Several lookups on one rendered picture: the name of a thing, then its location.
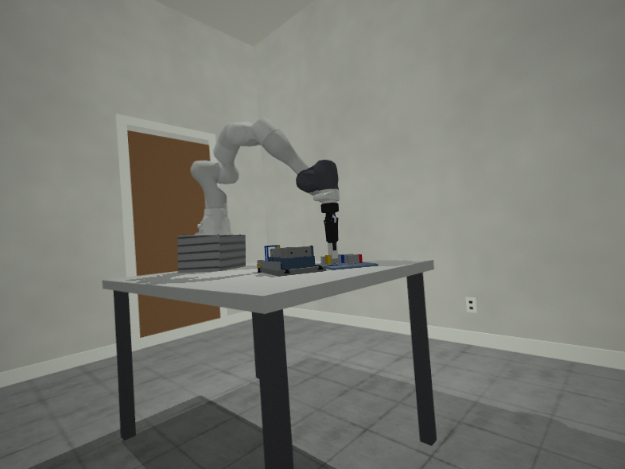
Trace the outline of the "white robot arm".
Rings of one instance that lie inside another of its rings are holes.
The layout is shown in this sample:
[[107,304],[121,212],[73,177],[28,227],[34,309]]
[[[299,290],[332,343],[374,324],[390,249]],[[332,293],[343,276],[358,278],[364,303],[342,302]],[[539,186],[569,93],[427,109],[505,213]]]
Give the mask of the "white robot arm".
[[287,137],[268,118],[259,118],[255,123],[232,123],[223,128],[213,149],[219,162],[195,161],[191,167],[192,177],[202,187],[205,198],[204,217],[197,225],[199,232],[195,235],[233,235],[227,217],[227,195],[217,184],[233,184],[238,180],[239,171],[234,159],[239,146],[261,145],[297,174],[297,186],[312,195],[313,200],[322,204],[340,201],[338,172],[333,161],[320,160],[309,168]]

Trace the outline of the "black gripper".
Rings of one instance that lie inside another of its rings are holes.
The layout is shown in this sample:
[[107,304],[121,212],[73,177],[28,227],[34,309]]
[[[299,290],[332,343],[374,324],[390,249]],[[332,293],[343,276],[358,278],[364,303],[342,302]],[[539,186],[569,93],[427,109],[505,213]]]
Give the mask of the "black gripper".
[[338,218],[335,212],[339,211],[338,203],[321,204],[321,212],[326,213],[324,220],[326,241],[328,242],[328,255],[338,258],[337,241],[338,239]]

